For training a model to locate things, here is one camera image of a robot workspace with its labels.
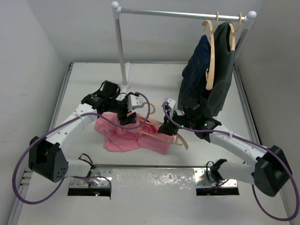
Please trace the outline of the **beige plastic hanger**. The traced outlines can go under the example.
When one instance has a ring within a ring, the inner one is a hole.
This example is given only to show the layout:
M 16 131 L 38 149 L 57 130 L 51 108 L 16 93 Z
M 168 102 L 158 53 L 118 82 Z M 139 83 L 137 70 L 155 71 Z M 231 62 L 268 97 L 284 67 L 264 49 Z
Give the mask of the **beige plastic hanger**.
M 149 120 L 146 121 L 145 124 L 154 127 L 154 126 L 162 125 L 162 122 L 160 122 L 156 119 L 150 118 Z M 164 142 L 169 143 L 171 145 L 183 146 L 185 148 L 185 150 L 188 150 L 188 148 L 189 148 L 189 145 L 188 145 L 187 141 L 180 134 L 173 135 L 172 140 L 171 140 L 170 136 L 167 136 L 165 134 L 160 134 L 158 132 L 156 132 L 155 134 L 152 134 L 151 132 L 148 132 L 148 131 L 145 132 L 145 131 L 142 131 L 142 130 L 140 130 L 140 132 L 143 135 L 150 136 L 152 138 L 158 139 L 160 141 L 164 141 Z

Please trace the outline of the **pink t shirt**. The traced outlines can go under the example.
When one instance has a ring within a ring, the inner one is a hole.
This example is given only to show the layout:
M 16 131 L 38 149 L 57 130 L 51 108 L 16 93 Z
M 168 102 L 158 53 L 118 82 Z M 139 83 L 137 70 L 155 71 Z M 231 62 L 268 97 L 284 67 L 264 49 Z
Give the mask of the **pink t shirt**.
M 123 129 L 109 123 L 102 118 L 99 118 L 94 125 L 94 129 L 104 135 L 105 143 L 103 145 L 103 148 L 107 151 L 127 152 L 144 148 L 147 150 L 158 152 L 160 154 L 166 154 L 171 144 L 147 135 L 143 135 L 140 132 L 140 130 L 142 130 L 155 134 L 156 132 L 158 132 L 159 125 L 153 127 L 150 125 L 142 124 L 142 122 L 143 118 L 138 114 L 136 123 L 126 125 L 126 127 L 128 127 L 129 129 Z M 138 125 L 141 126 L 136 129 L 130 129 L 131 127 L 135 127 Z

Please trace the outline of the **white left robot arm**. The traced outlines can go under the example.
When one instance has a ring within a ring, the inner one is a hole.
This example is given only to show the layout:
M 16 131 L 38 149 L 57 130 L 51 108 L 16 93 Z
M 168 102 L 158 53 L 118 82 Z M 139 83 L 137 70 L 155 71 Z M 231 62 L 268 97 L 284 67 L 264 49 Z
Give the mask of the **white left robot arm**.
M 118 100 L 119 94 L 119 85 L 104 81 L 97 91 L 86 95 L 53 132 L 45 137 L 34 137 L 30 142 L 29 168 L 54 183 L 65 177 L 88 176 L 91 163 L 66 159 L 65 153 L 70 143 L 103 113 L 117 114 L 122 126 L 135 123 L 136 113 L 132 110 L 142 107 L 143 99 L 130 92 Z

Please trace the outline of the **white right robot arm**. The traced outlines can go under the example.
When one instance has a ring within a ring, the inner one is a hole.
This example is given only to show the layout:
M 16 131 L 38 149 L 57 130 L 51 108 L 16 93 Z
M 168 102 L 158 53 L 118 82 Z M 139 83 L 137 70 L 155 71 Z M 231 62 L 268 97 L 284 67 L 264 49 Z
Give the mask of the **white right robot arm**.
M 162 108 L 165 116 L 159 128 L 160 133 L 173 136 L 179 129 L 184 129 L 244 161 L 244 164 L 237 164 L 227 159 L 217 160 L 207 175 L 210 182 L 235 179 L 252 184 L 265 195 L 274 197 L 289 180 L 292 171 L 283 150 L 278 146 L 267 148 L 253 143 L 230 131 L 214 118 L 195 117 L 188 112 L 178 115 L 167 102 L 162 104 Z

